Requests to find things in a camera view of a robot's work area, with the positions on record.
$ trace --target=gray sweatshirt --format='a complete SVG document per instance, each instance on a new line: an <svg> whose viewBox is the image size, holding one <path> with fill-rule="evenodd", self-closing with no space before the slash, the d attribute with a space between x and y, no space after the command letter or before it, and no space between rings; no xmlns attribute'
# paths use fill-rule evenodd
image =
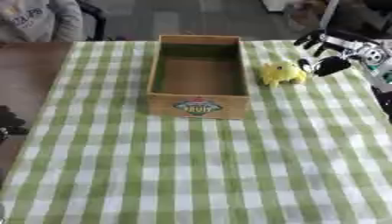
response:
<svg viewBox="0 0 392 224"><path fill-rule="evenodd" d="M0 0L0 43L78 41L82 26L75 0Z"/></svg>

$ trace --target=table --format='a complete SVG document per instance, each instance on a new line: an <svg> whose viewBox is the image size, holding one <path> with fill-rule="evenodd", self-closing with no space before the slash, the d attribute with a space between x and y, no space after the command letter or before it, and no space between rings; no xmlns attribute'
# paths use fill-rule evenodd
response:
<svg viewBox="0 0 392 224"><path fill-rule="evenodd" d="M359 70L258 87L243 121L148 115L151 42L78 43L1 193L9 223L390 223L392 128Z"/></svg>
<svg viewBox="0 0 392 224"><path fill-rule="evenodd" d="M0 105L23 118L26 127L32 126L70 47L66 43L0 45ZM24 141L24 136L13 136L0 145L1 170L11 168Z"/></svg>

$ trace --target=yellow toy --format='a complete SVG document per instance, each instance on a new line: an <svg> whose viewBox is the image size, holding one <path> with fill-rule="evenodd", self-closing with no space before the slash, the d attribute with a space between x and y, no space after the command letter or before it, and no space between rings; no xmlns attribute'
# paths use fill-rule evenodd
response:
<svg viewBox="0 0 392 224"><path fill-rule="evenodd" d="M265 64L260 72L260 79L265 85L275 88L281 81L289 81L296 84L306 82L306 72L293 63L282 61L274 64Z"/></svg>

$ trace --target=open box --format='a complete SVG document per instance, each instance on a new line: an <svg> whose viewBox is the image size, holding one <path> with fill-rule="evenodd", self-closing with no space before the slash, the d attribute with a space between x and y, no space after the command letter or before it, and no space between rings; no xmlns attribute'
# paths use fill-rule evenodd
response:
<svg viewBox="0 0 392 224"><path fill-rule="evenodd" d="M249 104L238 37L161 36L147 96L153 115L242 119Z"/></svg>

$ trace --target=box label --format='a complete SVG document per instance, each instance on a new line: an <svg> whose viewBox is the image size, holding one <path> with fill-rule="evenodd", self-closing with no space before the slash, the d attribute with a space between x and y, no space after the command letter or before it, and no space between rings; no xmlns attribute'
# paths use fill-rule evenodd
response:
<svg viewBox="0 0 392 224"><path fill-rule="evenodd" d="M177 102L173 107L182 109L193 116L203 116L222 109L222 107L215 102L207 101L201 97L196 97L190 101Z"/></svg>

